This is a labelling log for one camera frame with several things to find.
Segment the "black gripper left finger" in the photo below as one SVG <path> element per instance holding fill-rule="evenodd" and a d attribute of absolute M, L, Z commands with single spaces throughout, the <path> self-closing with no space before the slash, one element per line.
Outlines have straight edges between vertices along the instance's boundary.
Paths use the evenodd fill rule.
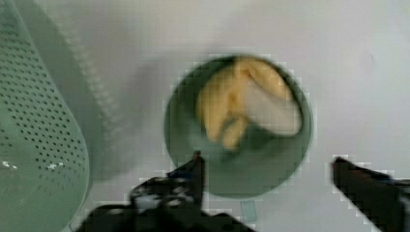
<path fill-rule="evenodd" d="M 205 160 L 191 160 L 132 189 L 126 204 L 102 205 L 75 232 L 255 232 L 227 213 L 202 210 Z"/>

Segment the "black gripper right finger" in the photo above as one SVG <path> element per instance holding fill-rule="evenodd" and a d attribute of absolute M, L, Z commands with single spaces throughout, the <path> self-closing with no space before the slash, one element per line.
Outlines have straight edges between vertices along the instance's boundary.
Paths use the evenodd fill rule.
<path fill-rule="evenodd" d="M 409 232 L 409 180 L 367 169 L 337 157 L 334 186 L 381 232 Z"/>

